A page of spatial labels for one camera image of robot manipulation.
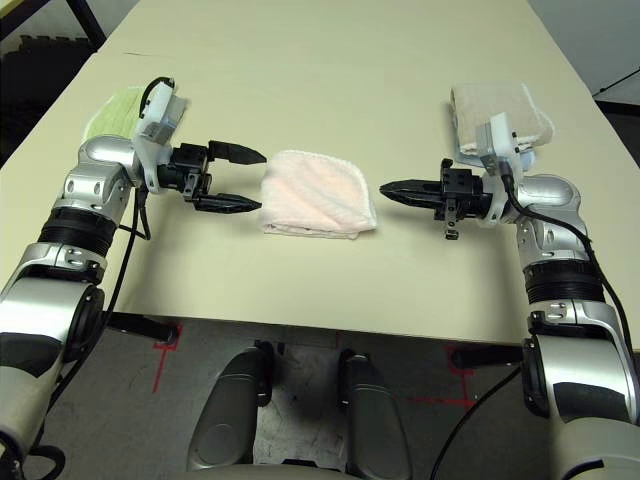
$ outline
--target white wall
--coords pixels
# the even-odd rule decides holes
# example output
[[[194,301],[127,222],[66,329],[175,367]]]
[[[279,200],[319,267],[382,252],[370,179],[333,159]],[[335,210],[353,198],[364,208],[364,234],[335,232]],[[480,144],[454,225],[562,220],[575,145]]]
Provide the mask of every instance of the white wall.
[[[109,36],[138,0],[88,0],[105,35]],[[86,37],[65,0],[52,0],[0,42],[0,53],[17,50],[20,35]]]
[[[529,0],[591,93],[640,67],[640,0]],[[640,105],[640,73],[597,100]]]

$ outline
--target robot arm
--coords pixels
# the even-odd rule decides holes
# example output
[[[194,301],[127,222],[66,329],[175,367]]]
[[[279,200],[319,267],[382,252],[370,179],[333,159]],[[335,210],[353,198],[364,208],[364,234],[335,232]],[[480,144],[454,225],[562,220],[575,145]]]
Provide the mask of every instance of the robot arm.
[[[21,464],[38,443],[52,395],[55,401],[61,393],[63,365],[88,354],[112,312],[113,299],[103,313],[98,285],[131,189],[136,189],[137,209],[144,207],[139,200],[147,191],[164,189],[177,190],[197,210],[238,213],[260,207],[239,195],[209,195],[207,173],[215,158],[265,162],[258,152],[216,141],[175,149],[166,143],[184,103],[173,95],[172,82],[152,82],[133,141],[101,136],[80,147],[78,164],[67,175],[38,241],[26,248],[0,294],[2,478],[5,471],[8,478],[22,478]]]
[[[522,175],[505,114],[478,127],[476,138],[486,169],[482,178],[443,160],[439,182],[392,182],[380,191],[434,209],[447,239],[458,238],[456,223],[468,217],[484,227],[516,225],[530,305],[524,399],[534,414],[552,421],[554,478],[638,475],[638,377],[625,322],[605,302],[593,251],[576,235],[586,238],[580,193],[560,177]]]

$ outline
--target pink towel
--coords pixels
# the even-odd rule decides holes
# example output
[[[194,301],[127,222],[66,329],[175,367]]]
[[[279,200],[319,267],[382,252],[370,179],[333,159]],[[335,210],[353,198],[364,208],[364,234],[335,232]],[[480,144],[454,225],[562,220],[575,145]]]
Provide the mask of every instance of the pink towel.
[[[260,225],[265,233],[350,238],[376,228],[364,175],[354,164],[284,150],[267,162]]]

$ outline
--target floor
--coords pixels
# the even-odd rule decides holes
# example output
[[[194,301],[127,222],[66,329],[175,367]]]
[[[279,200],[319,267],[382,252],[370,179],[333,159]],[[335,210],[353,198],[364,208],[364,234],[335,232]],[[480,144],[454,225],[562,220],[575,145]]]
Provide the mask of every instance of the floor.
[[[453,344],[410,337],[230,322],[186,321],[177,348],[107,331],[47,417],[42,444],[62,448],[62,479],[158,479],[185,471],[193,428],[216,375],[256,338],[284,342],[272,402],[260,410],[257,463],[286,458],[344,469],[345,419],[336,408],[339,352],[372,356],[397,397],[414,466],[425,478],[455,423],[513,367],[459,371]],[[547,423],[524,407],[519,379],[477,412],[439,478],[547,478]],[[28,478],[46,471],[38,460]]]

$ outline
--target beige table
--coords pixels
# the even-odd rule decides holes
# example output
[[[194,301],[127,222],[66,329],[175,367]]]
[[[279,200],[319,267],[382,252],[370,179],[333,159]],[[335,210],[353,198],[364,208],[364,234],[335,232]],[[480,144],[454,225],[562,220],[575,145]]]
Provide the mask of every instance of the beige table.
[[[377,188],[438,177],[453,154],[451,85],[524,80],[558,131],[535,172],[579,186],[640,345],[640,172],[525,2],[285,3],[141,2],[0,172],[2,280],[37,238],[96,109],[117,88],[168,74],[191,101],[174,145],[215,138],[268,157],[297,148],[351,160],[380,226],[356,241],[264,235],[256,212],[213,215],[175,192],[150,197],[154,239],[136,242],[118,309],[519,342],[527,301],[514,227],[465,221],[461,239],[445,241],[430,212]],[[216,162],[214,190],[259,199],[263,169]],[[116,237],[107,294],[126,243]]]

